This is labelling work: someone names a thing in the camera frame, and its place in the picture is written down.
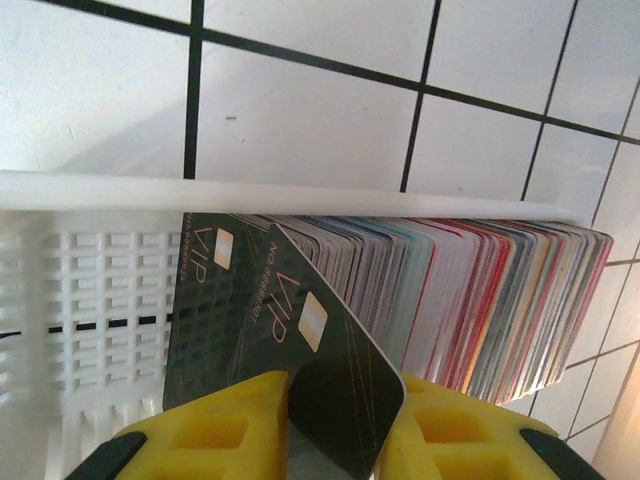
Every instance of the card chip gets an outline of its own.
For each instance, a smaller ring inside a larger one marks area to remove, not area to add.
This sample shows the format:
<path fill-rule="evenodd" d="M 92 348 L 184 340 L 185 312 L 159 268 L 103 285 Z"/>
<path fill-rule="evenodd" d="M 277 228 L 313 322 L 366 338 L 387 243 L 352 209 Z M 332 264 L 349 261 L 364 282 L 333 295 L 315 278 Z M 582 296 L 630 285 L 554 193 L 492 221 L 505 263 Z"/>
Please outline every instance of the card chip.
<path fill-rule="evenodd" d="M 233 250 L 233 235 L 222 228 L 218 229 L 216 248 L 213 261 L 225 270 L 231 267 L 231 251 Z"/>
<path fill-rule="evenodd" d="M 298 322 L 298 330 L 314 352 L 317 352 L 320 346 L 327 317 L 327 311 L 322 308 L 318 299 L 313 293 L 308 292 L 302 307 L 300 322 Z"/>

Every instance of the card stack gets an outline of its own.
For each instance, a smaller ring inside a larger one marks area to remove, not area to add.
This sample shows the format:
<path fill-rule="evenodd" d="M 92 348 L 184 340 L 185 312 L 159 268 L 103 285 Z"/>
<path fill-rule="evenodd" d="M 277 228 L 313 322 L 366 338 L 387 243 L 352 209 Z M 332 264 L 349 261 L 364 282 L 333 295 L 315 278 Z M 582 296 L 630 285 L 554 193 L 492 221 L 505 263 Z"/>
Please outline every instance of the card stack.
<path fill-rule="evenodd" d="M 613 243 L 548 222 L 229 218 L 254 233 L 216 263 L 280 225 L 397 368 L 494 403 L 560 378 Z"/>

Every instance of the tile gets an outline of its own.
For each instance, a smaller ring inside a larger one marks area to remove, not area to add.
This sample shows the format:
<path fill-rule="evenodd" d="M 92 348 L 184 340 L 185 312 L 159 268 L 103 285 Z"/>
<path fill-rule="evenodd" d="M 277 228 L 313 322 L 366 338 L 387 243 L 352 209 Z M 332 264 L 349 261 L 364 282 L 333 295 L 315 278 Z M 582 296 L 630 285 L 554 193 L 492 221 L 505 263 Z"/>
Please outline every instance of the tile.
<path fill-rule="evenodd" d="M 433 0 L 206 0 L 207 28 L 419 80 Z"/>
<path fill-rule="evenodd" d="M 604 435 L 604 431 L 607 428 L 607 421 L 600 422 L 593 427 L 585 430 L 584 432 L 572 437 L 567 442 L 578 455 L 585 459 L 588 463 L 593 461 L 598 447 L 600 446 L 600 440 Z"/>
<path fill-rule="evenodd" d="M 573 426 L 574 432 L 613 412 L 635 353 L 636 345 L 631 345 L 598 358 Z"/>
<path fill-rule="evenodd" d="M 628 270 L 628 265 L 617 265 L 606 267 L 602 272 L 580 333 L 571 348 L 569 365 L 598 354 Z"/>
<path fill-rule="evenodd" d="M 624 130 L 627 137 L 640 138 L 640 100 L 636 97 L 627 127 Z"/>
<path fill-rule="evenodd" d="M 415 97 L 348 75 L 205 45 L 196 175 L 398 191 Z"/>
<path fill-rule="evenodd" d="M 594 228 L 613 236 L 609 261 L 633 258 L 640 239 L 640 147 L 620 144 Z"/>
<path fill-rule="evenodd" d="M 519 200 L 538 125 L 426 96 L 407 191 Z"/>
<path fill-rule="evenodd" d="M 527 395 L 525 397 L 519 398 L 518 400 L 503 403 L 500 406 L 521 415 L 529 415 L 529 410 L 531 409 L 531 404 L 533 403 L 534 398 L 535 395 Z"/>
<path fill-rule="evenodd" d="M 103 0 L 119 7 L 130 8 L 139 12 L 151 13 L 159 17 L 180 20 L 189 23 L 191 20 L 191 0 Z"/>
<path fill-rule="evenodd" d="M 631 268 L 602 351 L 636 340 L 640 340 L 640 264 Z"/>
<path fill-rule="evenodd" d="M 526 200 L 573 210 L 591 221 L 616 141 L 546 125 Z"/>
<path fill-rule="evenodd" d="M 0 168 L 181 177 L 187 38 L 0 6 Z"/>
<path fill-rule="evenodd" d="M 538 392 L 531 416 L 557 431 L 560 438 L 569 435 L 593 362 L 567 369 L 559 383 Z"/>
<path fill-rule="evenodd" d="M 544 111 L 571 0 L 443 2 L 428 83 Z"/>
<path fill-rule="evenodd" d="M 581 0 L 549 114 L 620 132 L 640 73 L 636 0 Z"/>

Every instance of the white plastic basket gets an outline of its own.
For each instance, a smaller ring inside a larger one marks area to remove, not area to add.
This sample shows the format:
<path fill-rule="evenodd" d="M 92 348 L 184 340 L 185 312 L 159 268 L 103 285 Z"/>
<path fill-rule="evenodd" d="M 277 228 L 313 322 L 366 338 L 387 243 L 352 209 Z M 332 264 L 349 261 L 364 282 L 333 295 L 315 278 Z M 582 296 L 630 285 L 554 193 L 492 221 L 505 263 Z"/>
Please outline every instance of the white plastic basket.
<path fill-rule="evenodd" d="M 0 173 L 2 478 L 58 479 L 161 409 L 181 212 L 560 220 L 549 205 Z"/>

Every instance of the black vip card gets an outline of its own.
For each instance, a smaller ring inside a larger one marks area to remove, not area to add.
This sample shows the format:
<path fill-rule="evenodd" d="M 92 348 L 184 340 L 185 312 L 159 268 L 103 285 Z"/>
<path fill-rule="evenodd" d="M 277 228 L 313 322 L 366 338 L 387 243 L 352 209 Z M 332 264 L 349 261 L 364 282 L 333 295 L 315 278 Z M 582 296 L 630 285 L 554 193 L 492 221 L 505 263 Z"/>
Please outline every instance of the black vip card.
<path fill-rule="evenodd" d="M 276 224 L 256 273 L 229 384 L 290 372 L 289 419 L 307 440 L 295 448 L 313 450 L 314 464 L 368 479 L 405 399 L 400 375 Z"/>
<path fill-rule="evenodd" d="M 184 215 L 163 408 L 228 386 L 266 228 L 231 215 Z"/>

